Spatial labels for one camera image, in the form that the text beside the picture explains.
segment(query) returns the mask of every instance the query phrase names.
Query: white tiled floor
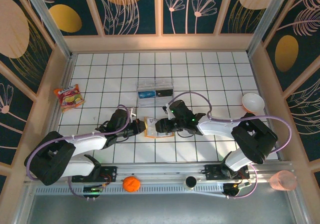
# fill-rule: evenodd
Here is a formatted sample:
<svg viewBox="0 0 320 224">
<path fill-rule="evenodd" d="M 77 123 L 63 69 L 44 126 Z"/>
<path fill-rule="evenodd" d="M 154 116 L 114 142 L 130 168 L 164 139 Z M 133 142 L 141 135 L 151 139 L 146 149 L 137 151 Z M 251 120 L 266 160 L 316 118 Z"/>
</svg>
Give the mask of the white tiled floor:
<svg viewBox="0 0 320 224">
<path fill-rule="evenodd" d="M 79 84 L 85 103 L 63 114 L 59 133 L 90 133 L 110 119 L 119 103 L 136 107 L 137 80 L 154 77 L 172 77 L 175 95 L 192 90 L 208 97 L 212 114 L 221 118 L 242 117 L 243 94 L 258 93 L 245 52 L 80 54 L 71 85 Z M 180 99 L 193 113 L 208 111 L 206 101 L 197 95 Z M 166 117 L 161 107 L 137 108 L 137 117 L 143 120 L 145 116 Z M 176 135 L 154 140 L 142 133 L 95 151 L 93 156 L 101 163 L 221 161 L 236 148 L 234 140 L 221 136 Z M 277 159 L 277 155 L 268 159 Z"/>
</svg>

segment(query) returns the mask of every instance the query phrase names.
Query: yellow snack bag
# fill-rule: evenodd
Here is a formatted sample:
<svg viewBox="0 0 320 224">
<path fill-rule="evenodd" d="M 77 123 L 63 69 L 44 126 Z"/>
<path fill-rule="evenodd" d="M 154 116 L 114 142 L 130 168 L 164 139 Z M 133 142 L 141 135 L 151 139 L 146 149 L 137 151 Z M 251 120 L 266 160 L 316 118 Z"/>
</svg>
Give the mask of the yellow snack bag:
<svg viewBox="0 0 320 224">
<path fill-rule="evenodd" d="M 73 85 L 66 89 L 56 89 L 53 92 L 59 98 L 62 112 L 73 109 L 85 102 L 78 85 Z"/>
</svg>

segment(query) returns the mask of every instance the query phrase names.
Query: orange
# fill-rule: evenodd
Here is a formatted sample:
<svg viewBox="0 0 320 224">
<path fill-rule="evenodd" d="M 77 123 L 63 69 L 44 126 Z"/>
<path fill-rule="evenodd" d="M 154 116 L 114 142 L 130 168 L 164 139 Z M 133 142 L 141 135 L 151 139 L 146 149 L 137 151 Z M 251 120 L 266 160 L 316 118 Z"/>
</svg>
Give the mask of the orange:
<svg viewBox="0 0 320 224">
<path fill-rule="evenodd" d="M 123 180 L 123 188 L 128 192 L 137 191 L 140 188 L 140 181 L 134 176 L 126 177 Z"/>
</svg>

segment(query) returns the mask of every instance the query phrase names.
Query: white bowl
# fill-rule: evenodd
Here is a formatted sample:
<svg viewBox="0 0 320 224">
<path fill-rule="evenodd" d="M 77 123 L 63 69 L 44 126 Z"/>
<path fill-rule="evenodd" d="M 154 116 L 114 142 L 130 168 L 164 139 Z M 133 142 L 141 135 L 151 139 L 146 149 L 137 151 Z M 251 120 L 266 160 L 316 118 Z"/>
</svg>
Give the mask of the white bowl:
<svg viewBox="0 0 320 224">
<path fill-rule="evenodd" d="M 260 95 L 255 93 L 247 93 L 242 97 L 242 105 L 247 112 L 259 113 L 263 111 L 265 102 Z"/>
</svg>

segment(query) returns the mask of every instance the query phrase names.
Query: clear plastic box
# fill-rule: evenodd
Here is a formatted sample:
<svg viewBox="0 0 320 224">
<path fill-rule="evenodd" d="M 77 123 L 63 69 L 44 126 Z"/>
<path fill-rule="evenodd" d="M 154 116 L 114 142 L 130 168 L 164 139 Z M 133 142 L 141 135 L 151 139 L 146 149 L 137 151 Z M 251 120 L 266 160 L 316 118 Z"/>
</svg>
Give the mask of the clear plastic box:
<svg viewBox="0 0 320 224">
<path fill-rule="evenodd" d="M 174 96 L 172 78 L 139 79 L 136 86 L 138 107 L 162 107 Z"/>
</svg>

